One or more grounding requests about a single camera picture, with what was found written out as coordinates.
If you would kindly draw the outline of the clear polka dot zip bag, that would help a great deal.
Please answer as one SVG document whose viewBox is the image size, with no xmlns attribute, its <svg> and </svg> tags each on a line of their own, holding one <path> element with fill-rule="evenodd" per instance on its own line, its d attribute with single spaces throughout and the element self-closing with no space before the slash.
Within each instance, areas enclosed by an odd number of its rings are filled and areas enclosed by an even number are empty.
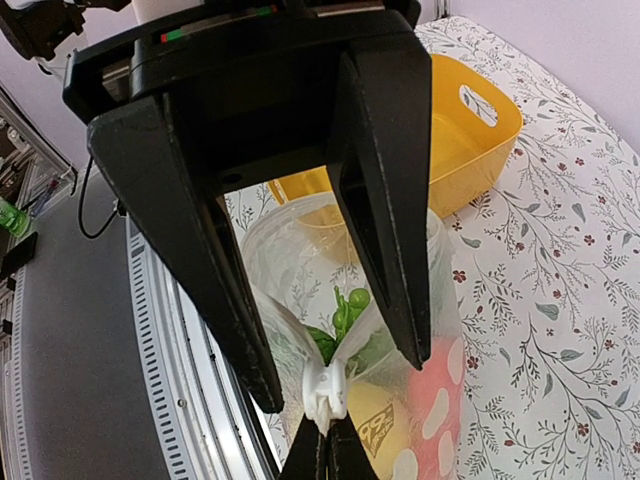
<svg viewBox="0 0 640 480">
<path fill-rule="evenodd" d="M 426 220 L 431 354 L 413 368 L 397 349 L 357 376 L 347 361 L 382 330 L 388 333 L 334 196 L 316 194 L 282 205 L 245 233 L 241 254 L 276 364 L 284 398 L 281 437 L 292 443 L 301 419 L 320 429 L 350 418 L 352 383 L 368 382 L 398 398 L 410 419 L 410 446 L 390 479 L 452 479 L 456 475 L 464 380 L 464 340 L 450 277 L 450 242 L 434 213 Z M 371 302 L 324 364 L 307 326 L 334 338 L 334 287 L 365 288 Z"/>
</svg>

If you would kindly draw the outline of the green toy leafy vegetable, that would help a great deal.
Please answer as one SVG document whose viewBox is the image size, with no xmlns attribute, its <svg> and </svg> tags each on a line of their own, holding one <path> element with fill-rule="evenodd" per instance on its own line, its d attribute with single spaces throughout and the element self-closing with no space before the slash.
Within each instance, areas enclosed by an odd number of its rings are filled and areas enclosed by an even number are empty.
<svg viewBox="0 0 640 480">
<path fill-rule="evenodd" d="M 307 326 L 307 331 L 316 343 L 324 364 L 328 366 L 338 348 L 338 341 L 323 330 Z M 357 376 L 383 360 L 392 350 L 395 344 L 391 336 L 379 330 L 373 333 L 367 343 L 347 361 L 346 373 L 348 376 Z"/>
</svg>

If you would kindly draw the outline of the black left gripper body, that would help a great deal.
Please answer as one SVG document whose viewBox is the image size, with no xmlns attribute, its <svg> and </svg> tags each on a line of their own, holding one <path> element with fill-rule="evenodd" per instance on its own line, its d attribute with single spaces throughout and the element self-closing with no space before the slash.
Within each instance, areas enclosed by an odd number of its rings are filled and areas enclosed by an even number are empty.
<svg viewBox="0 0 640 480">
<path fill-rule="evenodd" d="M 431 60 L 413 1 L 238 1 L 70 61 L 66 105 L 121 195 L 221 195 L 328 166 L 346 189 L 428 178 Z"/>
</svg>

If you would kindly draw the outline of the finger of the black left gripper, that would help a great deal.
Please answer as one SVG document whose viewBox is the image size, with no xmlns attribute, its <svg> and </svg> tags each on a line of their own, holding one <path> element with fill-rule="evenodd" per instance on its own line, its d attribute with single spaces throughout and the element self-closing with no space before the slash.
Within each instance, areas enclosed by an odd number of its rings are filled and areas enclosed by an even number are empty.
<svg viewBox="0 0 640 480">
<path fill-rule="evenodd" d="M 89 123 L 87 142 L 239 381 L 263 412 L 281 412 L 281 383 L 222 189 L 175 103 L 146 97 L 103 113 Z"/>
<path fill-rule="evenodd" d="M 378 309 L 415 369 L 431 350 L 431 99 L 426 52 L 343 53 L 327 166 Z"/>
</svg>

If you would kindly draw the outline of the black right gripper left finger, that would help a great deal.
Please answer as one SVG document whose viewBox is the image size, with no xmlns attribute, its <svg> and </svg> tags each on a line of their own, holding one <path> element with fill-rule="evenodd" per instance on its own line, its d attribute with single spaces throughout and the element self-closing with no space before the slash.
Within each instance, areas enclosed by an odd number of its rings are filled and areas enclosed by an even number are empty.
<svg viewBox="0 0 640 480">
<path fill-rule="evenodd" d="M 278 480 L 325 480 L 326 463 L 326 437 L 303 417 Z"/>
</svg>

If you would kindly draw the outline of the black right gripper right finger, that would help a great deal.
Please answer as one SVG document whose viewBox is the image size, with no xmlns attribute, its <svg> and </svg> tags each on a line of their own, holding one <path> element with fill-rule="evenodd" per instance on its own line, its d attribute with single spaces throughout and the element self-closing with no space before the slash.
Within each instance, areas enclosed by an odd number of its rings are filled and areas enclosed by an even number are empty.
<svg viewBox="0 0 640 480">
<path fill-rule="evenodd" d="M 331 425 L 326 465 L 330 480 L 378 480 L 350 418 Z"/>
</svg>

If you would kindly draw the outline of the green toy grapes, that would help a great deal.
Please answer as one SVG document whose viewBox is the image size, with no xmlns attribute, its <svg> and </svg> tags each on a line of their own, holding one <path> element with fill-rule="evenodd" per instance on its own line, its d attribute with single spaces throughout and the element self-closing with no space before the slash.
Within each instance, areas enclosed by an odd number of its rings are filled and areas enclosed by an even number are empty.
<svg viewBox="0 0 640 480">
<path fill-rule="evenodd" d="M 337 347 L 346 337 L 356 320 L 371 302 L 371 295 L 365 288 L 355 288 L 344 295 L 338 286 L 334 287 L 336 309 L 332 315 L 334 328 L 333 346 Z"/>
</svg>

